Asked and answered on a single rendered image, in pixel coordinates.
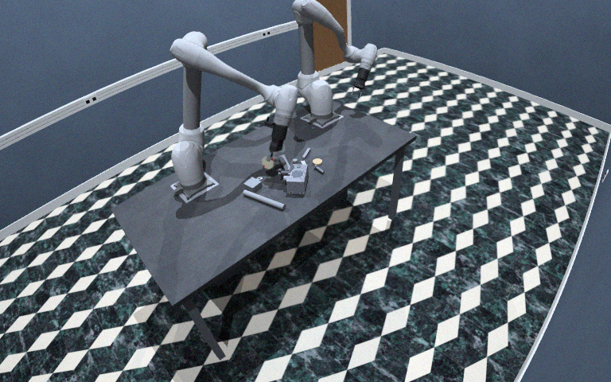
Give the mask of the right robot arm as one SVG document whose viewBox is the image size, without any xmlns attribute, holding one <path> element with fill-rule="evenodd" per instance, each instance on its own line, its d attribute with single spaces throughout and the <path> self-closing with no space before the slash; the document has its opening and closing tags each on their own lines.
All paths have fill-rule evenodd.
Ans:
<svg viewBox="0 0 611 382">
<path fill-rule="evenodd" d="M 178 144 L 172 151 L 173 168 L 179 181 L 175 183 L 177 188 L 174 192 L 175 195 L 183 193 L 187 199 L 213 185 L 213 181 L 204 175 L 202 160 L 205 144 L 204 127 L 200 124 L 202 72 L 223 77 L 259 93 L 280 115 L 292 116 L 298 101 L 296 87 L 261 84 L 208 52 L 207 43 L 203 33 L 190 32 L 182 39 L 176 39 L 170 48 L 172 56 L 184 66 L 183 124 L 179 128 Z"/>
</svg>

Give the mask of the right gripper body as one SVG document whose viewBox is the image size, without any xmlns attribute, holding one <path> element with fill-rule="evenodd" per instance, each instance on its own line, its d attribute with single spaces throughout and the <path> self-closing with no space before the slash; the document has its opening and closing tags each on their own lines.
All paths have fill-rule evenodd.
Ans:
<svg viewBox="0 0 611 382">
<path fill-rule="evenodd" d="M 285 116 L 277 113 L 274 114 L 273 122 L 268 121 L 269 117 L 267 117 L 267 120 L 264 122 L 264 126 L 273 128 L 269 150 L 273 150 L 275 152 L 282 150 L 283 140 L 286 139 L 286 132 L 288 126 L 290 125 L 291 119 L 292 116 Z"/>
</svg>

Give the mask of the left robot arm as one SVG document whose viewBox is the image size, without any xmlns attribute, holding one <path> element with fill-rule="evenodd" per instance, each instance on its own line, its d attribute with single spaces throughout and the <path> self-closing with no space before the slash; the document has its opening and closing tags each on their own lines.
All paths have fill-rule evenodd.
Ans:
<svg viewBox="0 0 611 382">
<path fill-rule="evenodd" d="M 359 64 L 361 61 L 366 61 L 374 64 L 377 47 L 373 44 L 367 44 L 364 49 L 360 50 L 356 47 L 348 46 L 345 42 L 344 31 L 339 23 L 323 5 L 315 0 L 295 0 L 292 10 L 298 23 L 302 71 L 298 74 L 296 88 L 298 93 L 310 105 L 311 114 L 306 115 L 305 119 L 308 119 L 309 123 L 315 122 L 324 126 L 326 123 L 339 118 L 339 115 L 333 113 L 331 87 L 326 81 L 320 80 L 319 74 L 315 71 L 314 21 L 335 33 L 338 45 L 344 52 L 343 58 L 348 63 Z"/>
</svg>

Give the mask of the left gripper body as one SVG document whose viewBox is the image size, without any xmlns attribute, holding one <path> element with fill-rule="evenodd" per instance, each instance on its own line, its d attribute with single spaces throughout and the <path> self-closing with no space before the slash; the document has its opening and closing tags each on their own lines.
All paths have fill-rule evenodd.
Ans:
<svg viewBox="0 0 611 382">
<path fill-rule="evenodd" d="M 359 88 L 360 90 L 364 89 L 365 82 L 367 81 L 368 74 L 371 71 L 371 69 L 372 69 L 372 64 L 366 61 L 360 62 L 359 72 L 356 77 L 356 82 L 354 83 L 354 86 L 356 88 Z"/>
</svg>

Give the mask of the cream gear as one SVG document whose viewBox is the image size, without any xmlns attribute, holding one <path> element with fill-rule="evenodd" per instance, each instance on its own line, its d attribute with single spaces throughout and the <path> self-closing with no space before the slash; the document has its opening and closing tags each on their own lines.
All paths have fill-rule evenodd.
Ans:
<svg viewBox="0 0 611 382">
<path fill-rule="evenodd" d="M 277 159 L 273 159 L 272 157 L 270 157 L 270 161 L 266 160 L 267 156 L 263 158 L 262 162 L 263 162 L 263 167 L 267 170 L 270 170 L 274 167 L 274 162 L 277 161 Z"/>
</svg>

